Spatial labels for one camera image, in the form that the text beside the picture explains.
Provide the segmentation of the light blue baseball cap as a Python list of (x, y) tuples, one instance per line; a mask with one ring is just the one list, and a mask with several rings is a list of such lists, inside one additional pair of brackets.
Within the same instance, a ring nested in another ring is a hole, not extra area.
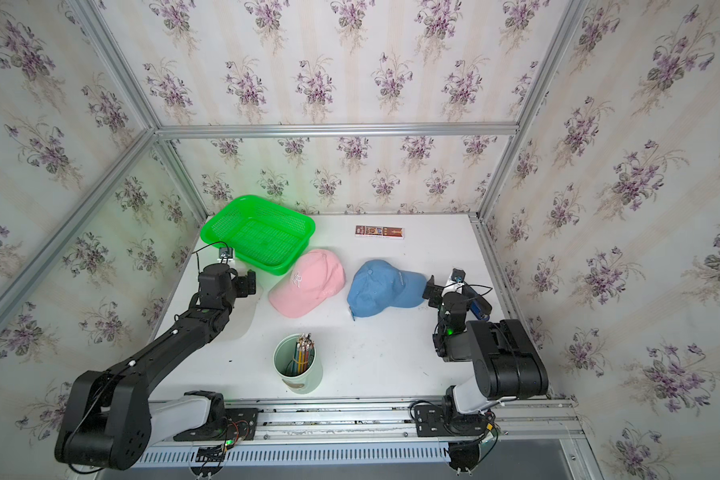
[(388, 308), (409, 309), (423, 301), (427, 278), (400, 270), (385, 260), (369, 260), (356, 272), (347, 296), (353, 318), (367, 318)]

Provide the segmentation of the pink baseball cap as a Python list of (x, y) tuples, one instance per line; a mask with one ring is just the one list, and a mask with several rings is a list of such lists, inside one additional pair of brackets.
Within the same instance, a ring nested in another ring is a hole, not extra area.
[(271, 306), (286, 318), (301, 318), (337, 295), (346, 276), (338, 256), (326, 249), (303, 254), (270, 292)]

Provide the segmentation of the white baseball cap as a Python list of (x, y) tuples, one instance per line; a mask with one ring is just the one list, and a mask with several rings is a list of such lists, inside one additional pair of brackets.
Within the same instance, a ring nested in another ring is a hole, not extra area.
[(216, 341), (234, 341), (245, 336), (253, 323), (259, 301), (259, 296), (237, 299), (229, 321)]

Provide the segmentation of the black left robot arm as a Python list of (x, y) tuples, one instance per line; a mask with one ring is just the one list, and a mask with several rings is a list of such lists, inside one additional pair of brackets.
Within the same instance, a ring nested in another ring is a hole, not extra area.
[(238, 299), (256, 291), (254, 271), (239, 274), (226, 263), (206, 266), (188, 308), (166, 332), (125, 360), (102, 371), (88, 370), (73, 382), (56, 461), (73, 470), (127, 470), (161, 441), (224, 435), (222, 394), (194, 390), (161, 402), (150, 396), (184, 360), (222, 333)]

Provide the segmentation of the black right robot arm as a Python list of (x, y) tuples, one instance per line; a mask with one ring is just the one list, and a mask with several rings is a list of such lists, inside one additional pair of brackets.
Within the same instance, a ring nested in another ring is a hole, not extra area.
[(492, 307), (455, 269), (444, 286), (427, 280), (422, 298), (437, 310), (432, 334), (435, 353), (445, 362), (469, 363), (473, 376), (448, 387), (443, 397), (447, 420), (488, 412), (504, 401), (526, 400), (548, 392), (549, 377), (522, 322), (490, 320)]

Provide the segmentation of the blue stapler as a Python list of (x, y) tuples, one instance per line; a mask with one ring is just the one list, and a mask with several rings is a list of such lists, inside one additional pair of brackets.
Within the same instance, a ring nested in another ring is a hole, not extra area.
[(486, 296), (493, 291), (491, 286), (465, 284), (462, 293), (467, 297), (469, 311), (480, 321), (489, 321), (493, 310)]

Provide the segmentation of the green plastic basket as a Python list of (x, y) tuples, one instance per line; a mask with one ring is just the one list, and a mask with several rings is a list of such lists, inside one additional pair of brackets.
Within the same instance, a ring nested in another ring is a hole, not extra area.
[(314, 220), (256, 195), (232, 200), (200, 232), (208, 245), (228, 246), (237, 259), (272, 275), (283, 275), (307, 248)]

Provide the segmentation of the red cigarette carton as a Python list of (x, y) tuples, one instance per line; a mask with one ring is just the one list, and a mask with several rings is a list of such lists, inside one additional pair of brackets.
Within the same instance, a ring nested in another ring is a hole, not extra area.
[(405, 232), (401, 227), (356, 225), (355, 235), (359, 237), (403, 239)]

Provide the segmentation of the coloured pencils bundle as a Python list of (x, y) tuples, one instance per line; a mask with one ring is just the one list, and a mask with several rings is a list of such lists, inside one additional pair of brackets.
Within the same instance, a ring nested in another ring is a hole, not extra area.
[(310, 334), (301, 335), (295, 344), (294, 353), (287, 372), (295, 377), (307, 372), (312, 364), (314, 342)]

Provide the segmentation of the green pencil cup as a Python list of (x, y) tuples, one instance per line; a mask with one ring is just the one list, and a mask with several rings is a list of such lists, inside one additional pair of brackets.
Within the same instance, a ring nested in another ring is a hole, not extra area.
[(321, 383), (323, 367), (312, 336), (294, 334), (284, 338), (273, 354), (280, 380), (296, 394), (309, 394)]

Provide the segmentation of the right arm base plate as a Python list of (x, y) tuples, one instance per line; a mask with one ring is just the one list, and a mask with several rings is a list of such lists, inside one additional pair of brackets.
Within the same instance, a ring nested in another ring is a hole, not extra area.
[(452, 405), (438, 405), (425, 400), (412, 402), (409, 416), (418, 437), (477, 437), (489, 431), (495, 414), (488, 410), (462, 414)]

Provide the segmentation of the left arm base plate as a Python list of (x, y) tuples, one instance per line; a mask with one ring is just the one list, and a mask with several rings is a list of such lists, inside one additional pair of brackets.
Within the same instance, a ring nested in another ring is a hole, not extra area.
[(172, 437), (175, 442), (253, 440), (258, 420), (257, 408), (227, 408), (224, 414), (212, 414), (201, 427)]

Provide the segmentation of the aluminium mounting rail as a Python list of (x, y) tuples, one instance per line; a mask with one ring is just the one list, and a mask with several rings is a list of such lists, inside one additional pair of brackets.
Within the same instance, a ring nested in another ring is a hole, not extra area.
[[(465, 443), (477, 437), (418, 437), (408, 408), (410, 398), (227, 400), (225, 408), (259, 410), (253, 440), (258, 444)], [(487, 440), (579, 440), (584, 426), (566, 400), (504, 401), (491, 408), (494, 428)], [(173, 435), (152, 440), (149, 448), (214, 446), (221, 441), (175, 442)]]

